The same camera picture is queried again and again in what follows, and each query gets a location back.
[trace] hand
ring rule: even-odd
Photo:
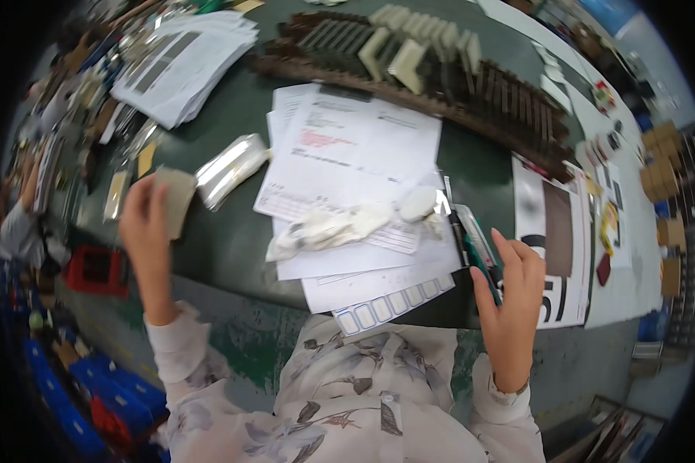
[[[494,383],[501,392],[511,394],[522,389],[530,377],[533,339],[546,284],[546,261],[528,245],[514,239],[508,241],[494,228],[491,236],[505,263],[502,306],[494,303],[481,270],[471,268],[471,277]]]
[[[129,189],[119,222],[147,319],[157,325],[166,325],[175,318],[170,319],[167,313],[172,298],[166,199],[167,185],[156,187],[155,174],[146,176]]]

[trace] blouse sleeve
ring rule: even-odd
[[[158,327],[144,320],[170,410],[186,395],[231,375],[227,359],[209,345],[211,324],[199,323],[198,311],[187,302],[176,306],[180,314],[170,324]]]
[[[531,392],[505,394],[494,384],[484,353],[473,364],[473,412],[469,431],[487,450],[489,461],[546,461],[540,430],[529,406]]]

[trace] printed form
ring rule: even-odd
[[[268,169],[253,209],[292,222],[316,207],[335,213],[392,203],[435,169],[442,121],[386,101],[306,95]],[[417,249],[417,227],[392,221],[365,241]]]

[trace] white sheet with black number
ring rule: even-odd
[[[547,181],[526,169],[519,159],[512,159],[515,198],[515,238],[546,237],[546,205],[543,182]],[[567,278],[546,275],[538,329],[561,328],[584,323],[588,304],[590,262],[592,260],[592,231],[589,199],[584,172],[576,170],[575,179],[562,185],[549,182],[569,194],[571,203],[572,260],[571,275]],[[546,257],[545,239],[542,246],[533,246]]]

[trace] yellow tag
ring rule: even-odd
[[[152,157],[157,149],[156,142],[150,142],[146,148],[139,153],[139,164],[137,166],[137,177],[141,178],[149,169],[152,168]]]
[[[239,5],[234,5],[234,9],[242,14],[245,14],[248,11],[254,10],[255,8],[264,4],[265,2],[261,2],[261,0],[244,0],[244,2],[240,3]]]

